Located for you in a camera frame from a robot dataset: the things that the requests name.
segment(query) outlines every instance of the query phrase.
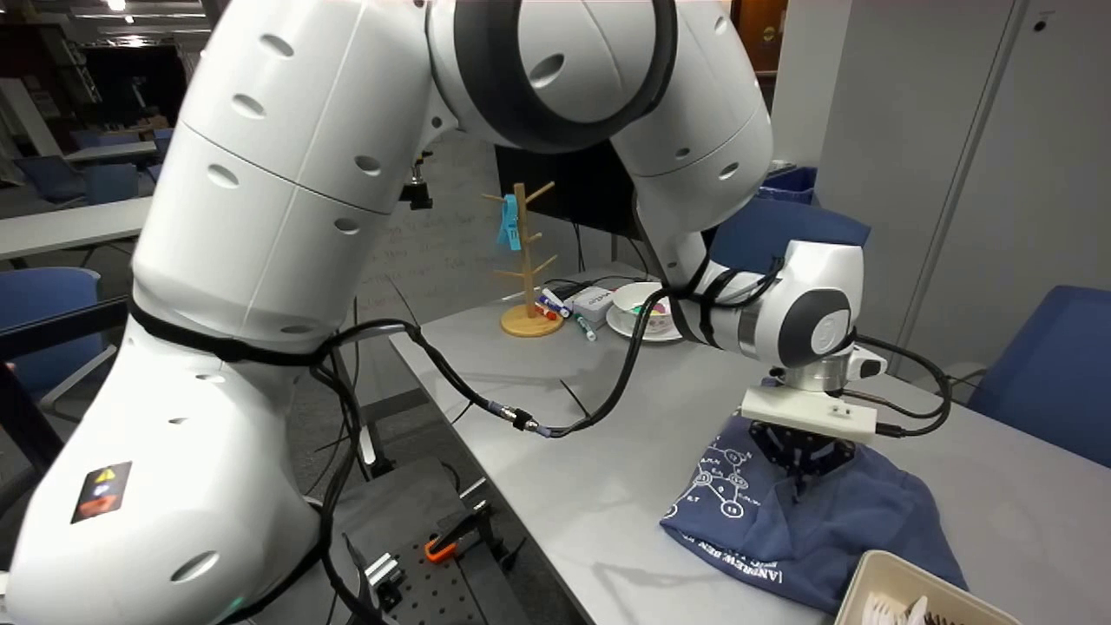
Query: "label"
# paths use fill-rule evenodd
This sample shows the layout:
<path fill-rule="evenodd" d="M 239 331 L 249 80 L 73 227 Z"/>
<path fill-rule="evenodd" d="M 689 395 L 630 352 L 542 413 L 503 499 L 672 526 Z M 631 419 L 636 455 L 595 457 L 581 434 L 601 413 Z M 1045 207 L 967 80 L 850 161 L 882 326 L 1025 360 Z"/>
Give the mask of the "label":
<path fill-rule="evenodd" d="M 73 507 L 73 526 L 115 514 L 125 505 L 129 476 L 132 476 L 132 462 L 106 466 L 85 476 L 85 485 Z"/>

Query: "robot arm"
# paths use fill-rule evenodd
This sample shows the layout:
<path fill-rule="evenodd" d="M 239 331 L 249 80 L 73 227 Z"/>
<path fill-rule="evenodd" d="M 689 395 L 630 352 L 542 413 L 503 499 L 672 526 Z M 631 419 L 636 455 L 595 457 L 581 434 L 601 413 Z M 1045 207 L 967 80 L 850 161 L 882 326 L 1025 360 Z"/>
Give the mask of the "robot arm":
<path fill-rule="evenodd" d="M 719 0 L 238 0 L 132 260 L 125 352 L 29 507 L 17 623 L 216 623 L 299 564 L 315 516 L 285 455 L 301 370 L 283 360 L 339 331 L 445 132 L 536 154 L 616 139 L 660 277 L 712 306 L 682 301 L 694 339 L 812 365 L 859 318 L 861 251 L 791 244 L 777 281 L 705 260 L 703 229 L 771 164 Z"/>

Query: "gray floor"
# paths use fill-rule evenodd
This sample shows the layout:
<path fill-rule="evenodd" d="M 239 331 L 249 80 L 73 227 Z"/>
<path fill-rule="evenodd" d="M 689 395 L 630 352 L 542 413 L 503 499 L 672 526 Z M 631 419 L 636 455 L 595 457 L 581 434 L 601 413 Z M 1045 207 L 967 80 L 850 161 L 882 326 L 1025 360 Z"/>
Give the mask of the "gray floor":
<path fill-rule="evenodd" d="M 515 293 L 518 285 L 503 281 L 501 271 L 510 271 L 518 260 L 496 248 L 496 164 L 490 147 L 475 147 L 464 139 L 445 139 L 424 168 L 424 176 L 436 193 L 431 211 L 395 207 L 390 235 L 374 251 L 372 269 L 358 281 L 358 318 L 374 316 L 408 316 L 408 318 L 439 318 L 490 300 Z M 0 198 L 3 215 L 34 211 L 34 203 Z M 544 232 L 542 252 L 557 252 L 557 269 L 548 276 L 577 276 L 577 235 L 572 227 L 536 218 Z M 636 252 L 630 244 L 617 244 L 603 232 L 585 235 L 587 269 L 611 264 L 617 251 L 617 264 L 636 269 Z M 106 276 L 107 300 L 122 300 L 129 293 L 129 248 L 106 251 L 89 258 L 89 269 Z M 80 264 L 85 252 L 51 252 L 34 258 L 32 264 Z M 381 406 L 392 395 L 412 391 L 417 382 L 400 365 L 386 339 L 365 339 L 349 352 L 349 367 L 358 367 L 358 398 L 360 406 Z M 309 491 L 315 476 L 330 462 L 330 447 L 336 441 L 336 403 L 323 390 L 307 390 L 307 406 L 294 413 L 293 426 L 293 466 L 294 480 Z M 381 446 L 392 462 L 412 457 L 442 457 L 463 480 L 475 476 L 464 447 L 448 434 L 445 417 L 419 403 L 408 406 L 392 417 L 381 417 Z M 17 482 L 26 471 L 20 455 L 0 434 L 0 493 L 3 482 Z M 522 567 L 515 568 L 515 587 L 533 607 L 533 616 L 554 616 L 554 623 L 581 623 L 570 600 L 558 594 L 558 583 L 544 572 L 544 560 L 525 548 Z"/>

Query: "chair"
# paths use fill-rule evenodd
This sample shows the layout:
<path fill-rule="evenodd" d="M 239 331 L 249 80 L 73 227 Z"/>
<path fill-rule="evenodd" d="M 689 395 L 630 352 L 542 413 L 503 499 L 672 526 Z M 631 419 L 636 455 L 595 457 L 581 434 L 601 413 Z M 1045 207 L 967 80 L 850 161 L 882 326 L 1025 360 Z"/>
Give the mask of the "chair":
<path fill-rule="evenodd" d="M 0 271 L 0 332 L 34 326 L 101 301 L 101 276 L 85 269 L 29 269 Z M 40 403 L 55 403 L 76 390 L 89 367 L 106 365 L 107 339 L 101 332 L 76 338 L 26 358 L 6 367 L 20 390 Z"/>
<path fill-rule="evenodd" d="M 85 168 L 85 203 L 106 206 L 138 193 L 138 168 L 135 164 L 89 164 Z"/>
<path fill-rule="evenodd" d="M 1051 289 L 971 391 L 971 411 L 1111 470 L 1111 293 Z"/>
<path fill-rule="evenodd" d="M 47 203 L 61 206 L 85 193 L 80 169 L 61 155 L 32 155 L 32 161 L 20 161 L 17 168 Z"/>

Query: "white table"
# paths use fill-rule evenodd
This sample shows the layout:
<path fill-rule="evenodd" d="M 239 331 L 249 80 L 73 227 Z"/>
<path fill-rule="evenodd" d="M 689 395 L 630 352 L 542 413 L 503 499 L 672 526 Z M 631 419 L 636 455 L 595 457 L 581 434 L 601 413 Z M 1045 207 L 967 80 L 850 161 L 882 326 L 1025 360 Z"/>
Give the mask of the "white table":
<path fill-rule="evenodd" d="M 0 218 L 0 260 L 135 238 L 148 198 Z"/>
<path fill-rule="evenodd" d="M 611 390 L 625 344 L 589 346 L 572 326 L 548 339 L 515 339 L 496 318 L 496 306 L 469 309 L 427 322 L 427 338 L 478 391 L 554 425 L 577 419 L 557 379 L 581 390 L 587 406 Z M 454 417 L 464 398 L 424 352 L 408 338 L 392 344 L 439 411 Z M 760 370 L 707 346 L 646 346 L 621 406 L 587 434 L 542 441 L 478 411 L 454 431 L 595 623 L 826 623 L 714 572 L 660 532 L 660 514 Z M 932 406 L 902 382 L 882 385 L 900 403 Z M 935 491 L 949 541 L 979 596 L 1032 625 L 1111 623 L 1108 470 L 968 411 L 954 411 L 935 438 L 879 453 Z"/>
<path fill-rule="evenodd" d="M 110 147 L 86 147 L 76 154 L 66 154 L 66 164 L 135 164 L 152 161 L 159 154 L 158 144 L 110 144 Z"/>

